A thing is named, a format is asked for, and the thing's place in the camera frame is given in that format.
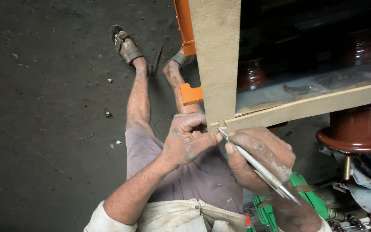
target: sandal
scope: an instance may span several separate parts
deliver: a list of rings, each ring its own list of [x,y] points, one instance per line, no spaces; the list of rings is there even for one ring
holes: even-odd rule
[[[182,47],[180,48],[180,50],[178,50],[177,54],[175,54],[173,57],[171,57],[171,59],[167,61],[167,63],[165,63],[164,67],[167,66],[168,63],[172,60],[178,63],[180,65],[180,70],[182,70],[186,65],[188,65],[189,63],[191,63],[191,61],[194,60],[194,58],[196,57],[195,55],[184,56],[184,54],[180,52],[181,49]]]
[[[115,44],[116,35],[120,33],[120,31],[125,31],[122,35],[117,36],[117,44]],[[134,45],[130,45],[127,47],[127,51],[122,54],[122,57],[125,59],[127,64],[131,64],[132,61],[138,57],[143,57],[142,53],[138,50],[138,48],[135,46],[134,40],[131,38],[130,34],[124,29],[122,26],[116,24],[113,25],[110,29],[110,36],[111,36],[111,43],[115,47],[116,51],[120,53],[121,49],[121,43],[127,39],[130,38],[133,41]]]

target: orange bracket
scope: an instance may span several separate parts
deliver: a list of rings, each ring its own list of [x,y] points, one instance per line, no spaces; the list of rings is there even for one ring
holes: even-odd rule
[[[188,0],[174,0],[174,7],[176,8],[178,30],[181,31],[183,38],[184,55],[194,55],[196,52]]]
[[[203,101],[203,90],[200,87],[192,88],[190,84],[185,83],[180,85],[181,98],[183,106],[199,103]]]

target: concrete floor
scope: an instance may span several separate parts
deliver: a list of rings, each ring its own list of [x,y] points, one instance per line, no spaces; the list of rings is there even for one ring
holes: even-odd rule
[[[82,231],[125,181],[135,71],[111,46],[112,24],[124,26],[150,62],[164,45],[150,80],[151,122],[169,119],[175,102],[161,69],[181,45],[172,0],[0,1],[0,231]],[[197,73],[196,64],[183,71],[192,86]],[[310,183],[336,168],[317,151],[322,118],[293,121],[279,134]],[[169,124],[153,128],[162,141]]]

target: grey shorts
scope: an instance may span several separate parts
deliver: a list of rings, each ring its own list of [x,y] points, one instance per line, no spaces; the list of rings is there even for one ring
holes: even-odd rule
[[[127,180],[153,161],[164,144],[140,127],[125,132]],[[201,153],[196,160],[168,174],[148,202],[201,199],[242,214],[243,188],[236,182],[218,147]]]

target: pen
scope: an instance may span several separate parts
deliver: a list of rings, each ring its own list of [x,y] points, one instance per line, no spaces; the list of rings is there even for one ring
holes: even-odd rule
[[[217,128],[219,132],[225,137],[227,141],[228,134],[221,128]],[[268,169],[266,169],[260,162],[258,162],[250,153],[245,151],[242,147],[236,145],[237,150],[241,153],[242,156],[255,168],[253,171],[260,176],[270,187],[272,187],[281,197],[291,199],[295,203],[301,206],[301,203],[297,200],[293,194],[291,194],[286,187],[284,187],[283,183],[277,179]]]

